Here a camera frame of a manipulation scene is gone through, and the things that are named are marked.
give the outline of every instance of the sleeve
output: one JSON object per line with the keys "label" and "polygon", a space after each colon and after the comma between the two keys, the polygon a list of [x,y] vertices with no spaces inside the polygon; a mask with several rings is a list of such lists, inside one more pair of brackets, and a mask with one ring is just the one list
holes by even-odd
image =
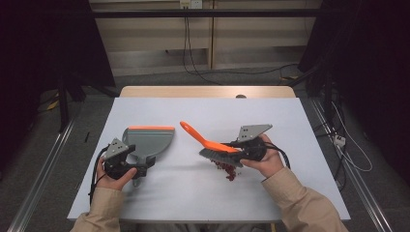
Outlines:
{"label": "sleeve", "polygon": [[289,231],[347,231],[332,202],[317,191],[303,187],[287,167],[262,185],[280,207],[282,221]]}
{"label": "sleeve", "polygon": [[76,231],[120,231],[119,216],[124,201],[120,190],[96,188],[90,212],[81,214],[75,221]]}

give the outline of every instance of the metal rail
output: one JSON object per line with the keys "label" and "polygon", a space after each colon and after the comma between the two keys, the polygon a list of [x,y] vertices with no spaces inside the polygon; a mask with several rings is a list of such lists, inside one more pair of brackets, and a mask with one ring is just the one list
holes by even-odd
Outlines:
{"label": "metal rail", "polygon": [[[330,133],[331,129],[329,128],[329,126],[327,126],[327,124],[325,124],[326,120],[322,114],[322,112],[324,111],[322,105],[319,102],[316,102],[315,100],[310,100],[310,102],[317,114],[317,117],[319,118],[320,122],[323,124],[323,127],[325,128],[326,133]],[[341,156],[343,156],[343,152],[338,146],[336,145],[334,146],[337,149],[338,157],[341,158]],[[347,152],[344,155],[347,156],[349,159],[351,159]],[[359,170],[352,167],[346,159],[343,159],[343,165],[345,167],[346,173],[348,174],[350,180],[353,183],[353,186],[356,189],[356,192],[359,194],[362,202],[364,203],[370,218],[373,220],[373,223],[376,226],[377,231],[380,231],[380,232],[393,231],[391,225],[389,224],[383,212],[383,209],[380,207],[376,198],[373,196],[371,191],[368,189],[368,186],[365,180],[363,179],[361,173],[359,172]]]}
{"label": "metal rail", "polygon": [[125,18],[125,17],[320,17],[345,15],[343,9],[273,9],[273,10],[95,10],[85,11],[46,11],[38,15],[56,17],[92,17],[92,18]]}
{"label": "metal rail", "polygon": [[44,188],[48,182],[50,174],[55,164],[57,163],[57,160],[61,152],[63,151],[67,139],[70,136],[75,119],[78,117],[79,112],[81,110],[81,106],[82,103],[80,103],[80,106],[76,110],[76,113],[74,114],[73,118],[70,120],[66,128],[63,130],[63,132],[58,133],[54,145],[51,148],[51,151],[48,153],[45,163],[43,164],[42,170],[40,171],[36,181],[30,188],[30,191],[28,192],[23,203],[18,209],[18,212],[15,215],[15,218],[13,219],[12,224],[8,229],[8,232],[24,231],[27,227],[27,224],[31,216],[33,215],[33,212],[36,209],[36,206],[39,203],[40,198],[42,197]]}

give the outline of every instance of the cabinet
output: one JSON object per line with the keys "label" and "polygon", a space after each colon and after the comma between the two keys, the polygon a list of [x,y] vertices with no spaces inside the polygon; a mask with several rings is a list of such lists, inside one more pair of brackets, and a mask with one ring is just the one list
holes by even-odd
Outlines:
{"label": "cabinet", "polygon": [[[90,0],[90,4],[93,10],[180,9],[175,0]],[[320,4],[321,0],[203,0],[203,9],[318,9]],[[186,26],[180,17],[96,21],[108,57],[184,49]],[[226,69],[298,63],[314,17],[190,17],[189,21],[191,48],[206,51],[208,69]]]}

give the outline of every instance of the white tabletop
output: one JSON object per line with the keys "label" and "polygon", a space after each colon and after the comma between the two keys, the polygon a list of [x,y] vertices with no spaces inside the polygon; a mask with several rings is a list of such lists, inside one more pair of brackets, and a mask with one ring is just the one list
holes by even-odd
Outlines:
{"label": "white tabletop", "polygon": [[186,121],[205,138],[235,140],[240,126],[272,124],[266,131],[289,157],[303,185],[326,195],[341,219],[350,219],[299,99],[116,99],[99,144],[84,176],[68,219],[89,211],[88,192],[95,158],[128,126],[173,126],[171,145],[139,188],[127,184],[121,219],[136,222],[272,222],[280,212],[260,184],[264,177],[251,168],[233,182],[208,159],[202,145],[179,125]]}

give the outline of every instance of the hand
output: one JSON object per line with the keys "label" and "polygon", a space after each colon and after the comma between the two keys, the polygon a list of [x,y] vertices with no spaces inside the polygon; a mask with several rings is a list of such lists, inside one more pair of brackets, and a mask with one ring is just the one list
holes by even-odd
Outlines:
{"label": "hand", "polygon": [[120,179],[118,180],[112,179],[108,175],[106,175],[105,171],[103,170],[103,158],[100,158],[99,165],[97,166],[97,180],[99,180],[99,182],[97,183],[97,187],[122,190],[124,185],[130,179],[132,179],[135,173],[136,173],[136,168],[133,167],[126,174],[124,174],[124,176],[122,176]]}
{"label": "hand", "polygon": [[[264,133],[260,134],[259,137],[261,137],[264,142],[272,143],[271,139]],[[268,149],[265,157],[261,161],[241,159],[241,164],[259,170],[266,178],[275,175],[283,168],[283,162],[280,159],[279,152],[274,149]]]}

